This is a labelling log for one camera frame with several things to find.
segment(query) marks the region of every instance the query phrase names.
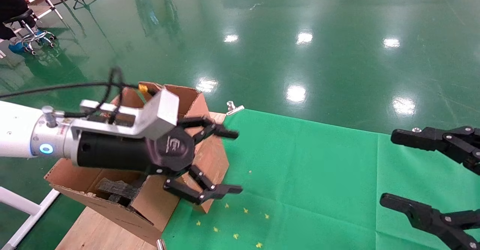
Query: silver bracket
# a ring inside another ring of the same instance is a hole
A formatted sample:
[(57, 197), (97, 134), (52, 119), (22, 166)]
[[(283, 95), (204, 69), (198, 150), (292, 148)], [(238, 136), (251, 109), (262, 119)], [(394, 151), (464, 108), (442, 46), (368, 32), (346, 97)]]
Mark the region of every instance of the silver bracket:
[[(93, 110), (99, 103), (83, 100), (80, 103), (82, 111)], [(116, 106), (105, 103), (100, 110), (112, 113)], [(129, 138), (158, 139), (177, 125), (179, 97), (166, 89), (155, 94), (144, 108), (128, 108), (121, 106), (118, 113), (132, 115), (135, 121), (132, 127), (99, 123), (87, 120), (73, 120), (70, 127), (73, 139), (78, 139), (81, 131), (115, 135)]]

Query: robotic arm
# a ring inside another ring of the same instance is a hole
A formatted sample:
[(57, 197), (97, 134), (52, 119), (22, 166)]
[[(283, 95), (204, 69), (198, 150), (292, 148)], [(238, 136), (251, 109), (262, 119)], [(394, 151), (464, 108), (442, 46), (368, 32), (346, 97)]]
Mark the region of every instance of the robotic arm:
[[(95, 111), (99, 103), (84, 100), (84, 112)], [(67, 118), (50, 106), (42, 110), (0, 101), (0, 156), (70, 158), (77, 166), (141, 171), (168, 177), (163, 188), (183, 199), (201, 204), (240, 193), (236, 185), (213, 185), (192, 165), (195, 145), (210, 135), (235, 139), (237, 132), (226, 130), (206, 117), (177, 119), (179, 98), (166, 89), (155, 93), (144, 108), (128, 108), (104, 103), (99, 112), (122, 114), (133, 120), (91, 114)], [(185, 128), (203, 126), (191, 137)], [(201, 193), (175, 181), (189, 173), (203, 189)]]
[[(480, 129), (463, 126), (442, 130), (433, 127), (396, 129), (391, 142), (425, 151), (439, 151), (465, 168), (480, 175)], [(480, 228), (480, 210), (441, 213), (432, 206), (384, 193), (383, 207), (406, 215), (413, 228), (431, 233), (453, 250), (476, 250), (480, 243), (465, 230)]]

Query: blue indicator light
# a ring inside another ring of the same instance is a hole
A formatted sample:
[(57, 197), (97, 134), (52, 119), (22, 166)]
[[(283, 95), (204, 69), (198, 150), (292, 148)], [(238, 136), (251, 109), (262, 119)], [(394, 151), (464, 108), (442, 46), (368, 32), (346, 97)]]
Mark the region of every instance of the blue indicator light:
[(44, 154), (53, 153), (53, 147), (50, 144), (42, 144), (40, 145), (40, 151)]

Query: black cable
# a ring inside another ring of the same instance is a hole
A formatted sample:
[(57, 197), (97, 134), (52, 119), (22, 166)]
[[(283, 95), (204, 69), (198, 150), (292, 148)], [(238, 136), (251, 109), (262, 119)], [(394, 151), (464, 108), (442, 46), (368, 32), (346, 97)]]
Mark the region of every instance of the black cable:
[[(118, 75), (119, 82), (115, 83), (113, 81), (115, 74)], [(120, 106), (122, 105), (122, 100), (123, 100), (123, 88), (129, 87), (129, 88), (134, 88), (138, 89), (138, 85), (132, 85), (132, 84), (127, 84), (123, 83), (123, 74), (122, 71), (119, 67), (112, 68), (110, 70), (109, 76), (108, 76), (108, 82), (86, 82), (86, 83), (74, 83), (74, 84), (66, 84), (66, 85), (57, 85), (57, 86), (49, 86), (49, 87), (44, 87), (44, 88), (39, 88), (39, 89), (32, 89), (32, 90), (25, 90), (25, 91), (17, 91), (15, 93), (7, 93), (7, 94), (0, 94), (0, 99), (1, 98), (7, 98), (7, 97), (12, 97), (12, 96), (18, 96), (18, 95), (23, 95), (23, 94), (31, 94), (31, 93), (41, 93), (43, 91), (54, 91), (54, 90), (60, 90), (60, 89), (72, 89), (72, 88), (81, 88), (81, 87), (92, 87), (92, 86), (106, 86), (106, 91), (105, 95), (103, 96), (103, 99), (100, 101), (100, 103), (91, 111), (89, 112), (82, 112), (82, 113), (77, 113), (77, 112), (65, 112), (64, 117), (67, 118), (83, 118), (87, 117), (89, 115), (92, 115), (100, 110), (100, 107), (108, 100), (108, 97), (110, 96), (110, 91), (111, 87), (117, 87), (119, 91), (119, 97), (118, 97), (118, 104), (113, 112), (112, 116), (110, 117), (109, 123), (113, 123), (115, 121), (115, 116), (117, 115), (118, 111), (120, 110)]]
[(15, 93), (0, 94), (0, 99), (1, 98), (12, 97), (12, 96), (23, 95), (23, 94), (41, 93), (41, 92), (44, 92), (44, 91), (55, 91), (55, 90), (61, 90), (61, 89), (72, 89), (72, 88), (81, 88), (81, 87), (98, 87), (98, 86), (109, 86), (109, 85), (115, 86), (115, 87), (124, 86), (124, 87), (127, 87), (127, 88), (138, 89), (138, 85), (133, 85), (133, 84), (127, 84), (127, 83), (124, 83), (124, 84), (111, 83), (110, 84), (110, 83), (105, 82), (105, 81), (96, 81), (96, 82), (56, 85), (56, 86), (49, 86), (49, 87), (31, 89), (31, 90), (25, 90), (25, 91), (16, 91)]
[[(112, 74), (117, 74), (118, 75), (118, 82), (120, 84), (123, 84), (123, 74), (122, 71), (120, 70), (119, 67), (114, 67), (111, 69)], [(118, 88), (118, 103), (117, 107), (113, 111), (113, 113), (110, 115), (110, 118), (108, 119), (108, 124), (113, 124), (115, 122), (115, 118), (117, 117), (117, 114), (120, 110), (120, 106), (122, 105), (122, 100), (123, 100), (123, 86)]]
[[(111, 91), (112, 86), (114, 84), (113, 83), (113, 78), (114, 78), (115, 74), (117, 74), (118, 72), (121, 73), (121, 71), (119, 69), (116, 69), (116, 68), (110, 69), (110, 73), (108, 74), (108, 82), (107, 82), (105, 94), (103, 95), (103, 98), (100, 101), (100, 103), (98, 103), (98, 105), (96, 105), (96, 107), (93, 110), (90, 110), (88, 112), (65, 112), (64, 117), (65, 118), (84, 118), (84, 117), (88, 117), (88, 116), (98, 112), (100, 110), (100, 107), (103, 104), (105, 104), (105, 102), (108, 100), (108, 97), (110, 96), (110, 91)], [(118, 85), (118, 88), (120, 90), (123, 90), (123, 86), (121, 84)]]

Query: green epoxy floor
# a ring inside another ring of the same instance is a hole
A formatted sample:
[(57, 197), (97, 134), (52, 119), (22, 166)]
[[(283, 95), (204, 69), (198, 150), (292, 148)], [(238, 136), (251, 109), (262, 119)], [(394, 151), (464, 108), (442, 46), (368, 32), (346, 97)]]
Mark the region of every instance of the green epoxy floor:
[[(372, 132), (480, 126), (480, 0), (98, 0), (58, 6), (59, 37), (38, 58), (7, 53), (0, 92), (106, 79), (204, 91), (264, 112)], [(0, 48), (5, 51), (6, 43)], [(77, 110), (103, 89), (11, 99)], [(2, 159), (0, 185), (35, 202), (55, 163)], [(53, 249), (83, 206), (58, 199), (20, 249)], [(0, 245), (26, 219), (0, 204)]]

